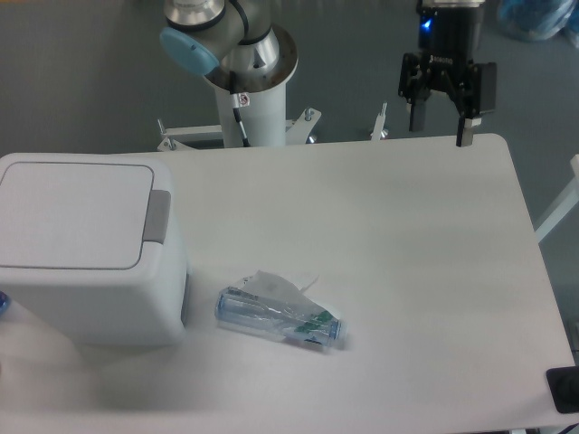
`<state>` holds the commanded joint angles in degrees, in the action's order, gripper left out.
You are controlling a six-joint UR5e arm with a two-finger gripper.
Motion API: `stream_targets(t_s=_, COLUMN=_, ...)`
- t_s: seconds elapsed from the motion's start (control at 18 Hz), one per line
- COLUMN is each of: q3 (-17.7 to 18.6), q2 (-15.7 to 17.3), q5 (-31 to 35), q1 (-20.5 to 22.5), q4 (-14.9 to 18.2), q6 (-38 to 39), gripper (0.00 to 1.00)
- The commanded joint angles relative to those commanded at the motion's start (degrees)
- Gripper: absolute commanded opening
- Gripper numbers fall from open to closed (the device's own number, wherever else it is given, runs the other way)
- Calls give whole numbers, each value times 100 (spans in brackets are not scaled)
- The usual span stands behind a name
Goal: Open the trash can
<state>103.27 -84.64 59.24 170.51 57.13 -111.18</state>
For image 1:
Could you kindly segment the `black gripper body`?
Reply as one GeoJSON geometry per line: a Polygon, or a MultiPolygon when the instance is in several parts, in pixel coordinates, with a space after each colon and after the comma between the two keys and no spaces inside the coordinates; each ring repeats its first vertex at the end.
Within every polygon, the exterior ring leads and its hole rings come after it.
{"type": "Polygon", "coordinates": [[[460,114],[496,109],[498,66],[476,63],[485,15],[483,1],[419,1],[418,49],[403,55],[398,94],[412,111],[433,92],[449,97],[460,114]]]}

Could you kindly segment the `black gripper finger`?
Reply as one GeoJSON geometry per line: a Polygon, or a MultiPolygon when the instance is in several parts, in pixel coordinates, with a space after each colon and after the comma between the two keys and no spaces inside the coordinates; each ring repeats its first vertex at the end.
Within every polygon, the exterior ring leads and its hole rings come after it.
{"type": "Polygon", "coordinates": [[[471,146],[474,137],[474,128],[480,124],[480,108],[470,105],[463,99],[456,99],[455,107],[459,114],[456,135],[456,146],[471,146]]]}
{"type": "Polygon", "coordinates": [[[409,99],[408,107],[410,110],[409,131],[423,131],[426,118],[426,100],[409,99]]]}

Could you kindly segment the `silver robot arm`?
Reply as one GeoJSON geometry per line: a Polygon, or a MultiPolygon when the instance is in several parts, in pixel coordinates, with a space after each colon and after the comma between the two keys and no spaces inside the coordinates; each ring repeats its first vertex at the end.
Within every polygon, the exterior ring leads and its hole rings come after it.
{"type": "MultiPolygon", "coordinates": [[[[473,131],[496,107],[498,67],[476,63],[484,19],[481,1],[420,1],[417,52],[401,64],[398,95],[409,109],[409,128],[424,127],[433,93],[449,98],[458,113],[456,144],[469,146],[473,131]]],[[[172,148],[185,140],[220,138],[227,147],[287,146],[312,141],[320,113],[286,116],[286,86],[298,65],[296,44],[271,20],[265,1],[167,1],[159,35],[166,55],[213,88],[216,127],[163,129],[172,148]]]]}

